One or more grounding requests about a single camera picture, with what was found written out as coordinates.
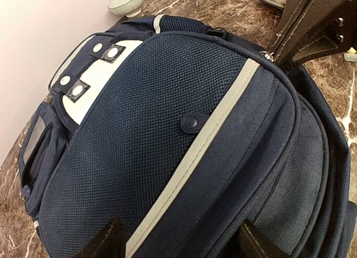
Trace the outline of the yellow highlighter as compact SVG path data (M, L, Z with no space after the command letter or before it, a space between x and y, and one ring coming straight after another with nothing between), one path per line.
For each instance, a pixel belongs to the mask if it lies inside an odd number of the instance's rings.
M356 54L357 53L357 50L355 50L353 47L351 47L348 51L347 51L348 54Z

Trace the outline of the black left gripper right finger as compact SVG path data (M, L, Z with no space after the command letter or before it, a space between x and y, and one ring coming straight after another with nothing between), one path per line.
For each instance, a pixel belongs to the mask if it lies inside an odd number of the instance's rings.
M248 220L241 224L241 248L245 257L282 257L282 251Z

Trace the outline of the white marker pen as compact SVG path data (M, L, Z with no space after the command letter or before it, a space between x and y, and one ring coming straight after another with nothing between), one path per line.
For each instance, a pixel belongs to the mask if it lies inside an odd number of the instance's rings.
M344 59L348 62L357 62L357 54L345 53Z

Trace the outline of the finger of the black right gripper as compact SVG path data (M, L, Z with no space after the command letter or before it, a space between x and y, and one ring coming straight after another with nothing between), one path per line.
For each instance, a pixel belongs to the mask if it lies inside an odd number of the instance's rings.
M276 64L295 67L356 47L356 0L286 0Z
M287 0L269 50L276 64L302 64L322 57L322 0Z

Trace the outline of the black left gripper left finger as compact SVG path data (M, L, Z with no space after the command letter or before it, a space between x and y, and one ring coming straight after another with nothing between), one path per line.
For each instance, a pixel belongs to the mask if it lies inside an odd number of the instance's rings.
M113 218L74 257L125 257L126 242L124 224Z

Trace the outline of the navy blue student backpack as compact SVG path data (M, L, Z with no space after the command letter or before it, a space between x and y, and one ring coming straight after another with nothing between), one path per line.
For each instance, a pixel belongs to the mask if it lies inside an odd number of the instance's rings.
M74 257L113 218L125 257L245 257L245 220L282 257L347 256L350 150L303 67L159 15L91 35L49 92L18 166L50 257Z

